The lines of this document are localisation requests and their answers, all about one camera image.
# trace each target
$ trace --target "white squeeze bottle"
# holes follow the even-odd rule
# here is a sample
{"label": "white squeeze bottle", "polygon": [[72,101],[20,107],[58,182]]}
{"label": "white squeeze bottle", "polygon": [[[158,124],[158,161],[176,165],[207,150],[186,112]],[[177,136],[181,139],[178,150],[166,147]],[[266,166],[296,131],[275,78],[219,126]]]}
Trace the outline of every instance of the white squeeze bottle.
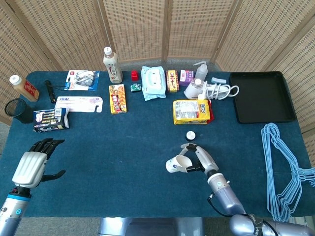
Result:
{"label": "white squeeze bottle", "polygon": [[120,84],[123,81],[123,73],[119,66],[118,55],[110,47],[104,48],[103,62],[107,68],[109,79],[113,84]]}
{"label": "white squeeze bottle", "polygon": [[198,63],[196,63],[194,65],[199,65],[199,64],[201,64],[201,66],[198,67],[196,75],[195,75],[195,78],[199,78],[202,81],[205,81],[205,78],[206,78],[206,76],[208,74],[207,63],[205,61],[201,61],[201,62],[198,62]]}
{"label": "white squeeze bottle", "polygon": [[30,102],[37,102],[39,97],[39,91],[25,78],[21,78],[18,75],[12,75],[10,82],[13,84],[13,88],[17,90]]}

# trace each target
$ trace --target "cardboard box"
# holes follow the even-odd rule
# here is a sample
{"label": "cardboard box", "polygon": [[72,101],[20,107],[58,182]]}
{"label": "cardboard box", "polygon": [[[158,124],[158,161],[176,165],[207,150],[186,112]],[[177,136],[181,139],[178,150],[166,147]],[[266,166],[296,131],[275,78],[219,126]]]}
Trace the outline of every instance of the cardboard box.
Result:
{"label": "cardboard box", "polygon": [[110,112],[112,114],[127,112],[126,94],[124,85],[109,86]]}
{"label": "cardboard box", "polygon": [[176,70],[166,71],[167,90],[169,92],[179,91],[178,74]]}
{"label": "cardboard box", "polygon": [[179,85],[188,86],[193,80],[193,71],[192,70],[181,70],[181,78]]}

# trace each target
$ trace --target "black marker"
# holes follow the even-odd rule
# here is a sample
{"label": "black marker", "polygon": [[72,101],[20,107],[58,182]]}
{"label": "black marker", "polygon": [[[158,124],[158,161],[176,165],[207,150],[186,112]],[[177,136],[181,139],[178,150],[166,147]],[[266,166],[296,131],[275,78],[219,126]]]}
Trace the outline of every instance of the black marker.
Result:
{"label": "black marker", "polygon": [[53,90],[53,86],[51,85],[51,82],[49,80],[46,80],[45,84],[46,84],[46,87],[48,89],[48,93],[49,93],[49,97],[50,97],[51,103],[56,103],[55,93],[54,93],[54,90]]}

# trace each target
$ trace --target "yellow box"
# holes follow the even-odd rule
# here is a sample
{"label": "yellow box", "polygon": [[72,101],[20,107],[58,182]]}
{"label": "yellow box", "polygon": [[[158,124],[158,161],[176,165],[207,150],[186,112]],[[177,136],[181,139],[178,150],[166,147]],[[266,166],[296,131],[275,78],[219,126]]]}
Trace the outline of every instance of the yellow box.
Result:
{"label": "yellow box", "polygon": [[110,112],[112,114],[127,112],[126,94],[124,85],[109,86]]}
{"label": "yellow box", "polygon": [[174,124],[207,124],[214,119],[208,100],[173,102]]}
{"label": "yellow box", "polygon": [[166,71],[167,90],[169,92],[179,91],[178,74],[176,70]]}

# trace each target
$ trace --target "white bottle cap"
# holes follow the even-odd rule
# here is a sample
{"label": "white bottle cap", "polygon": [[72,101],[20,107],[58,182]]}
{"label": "white bottle cap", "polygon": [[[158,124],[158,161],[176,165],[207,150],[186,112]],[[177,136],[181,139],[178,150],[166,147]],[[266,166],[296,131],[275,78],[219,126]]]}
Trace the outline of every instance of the white bottle cap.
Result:
{"label": "white bottle cap", "polygon": [[106,55],[111,55],[113,53],[112,49],[110,47],[105,47],[104,48],[104,53]]}
{"label": "white bottle cap", "polygon": [[207,71],[208,66],[205,64],[202,64],[199,68],[200,68],[200,71],[205,72],[205,71]]}
{"label": "white bottle cap", "polygon": [[196,79],[195,79],[195,84],[196,84],[196,85],[201,85],[201,84],[202,84],[202,80],[199,79],[199,78],[196,78]]}
{"label": "white bottle cap", "polygon": [[18,85],[22,82],[21,77],[18,75],[12,75],[9,80],[13,85]]}
{"label": "white bottle cap", "polygon": [[193,131],[188,131],[186,134],[186,140],[187,141],[192,141],[196,138],[196,134]]}

